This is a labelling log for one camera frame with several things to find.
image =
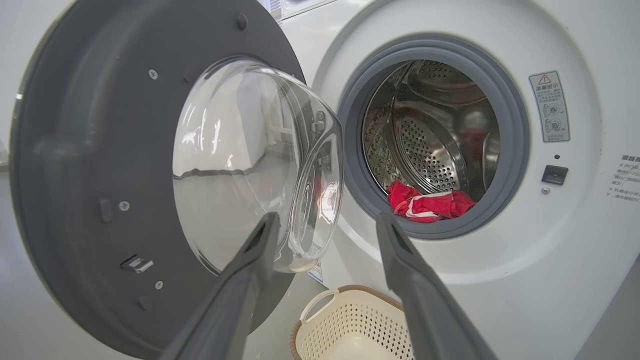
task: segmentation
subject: white plastic basket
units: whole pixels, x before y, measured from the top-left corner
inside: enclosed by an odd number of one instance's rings
[[[309,318],[321,299],[333,298]],[[295,360],[413,360],[402,306],[365,286],[324,291],[303,310],[289,342]]]

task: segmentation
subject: warning sticker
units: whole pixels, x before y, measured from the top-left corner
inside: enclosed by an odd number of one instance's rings
[[[640,205],[640,153],[622,155],[612,175],[607,196]]]
[[[321,284],[323,283],[323,280],[322,280],[322,265],[320,265],[320,261],[318,261],[318,264],[316,264],[313,268],[311,268],[311,270],[309,270],[308,273],[315,280],[318,280]]]
[[[538,102],[542,140],[544,142],[569,141],[569,118],[557,71],[531,75],[529,82]]]

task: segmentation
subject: open door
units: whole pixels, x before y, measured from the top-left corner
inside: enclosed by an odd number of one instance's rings
[[[341,130],[303,82],[255,0],[78,0],[53,24],[19,90],[10,176],[32,262],[80,326],[157,358],[275,212],[262,323],[339,212]]]

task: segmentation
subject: red cloth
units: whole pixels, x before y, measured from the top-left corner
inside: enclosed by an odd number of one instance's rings
[[[394,214],[417,222],[457,218],[476,205],[467,194],[457,190],[421,195],[418,190],[395,181],[387,191]]]

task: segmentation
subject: warning triangle symbol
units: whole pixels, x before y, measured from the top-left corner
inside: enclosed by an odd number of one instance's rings
[[[549,80],[549,77],[547,75],[543,75],[538,85],[544,85],[544,84],[550,84],[550,83],[551,83],[551,80]]]

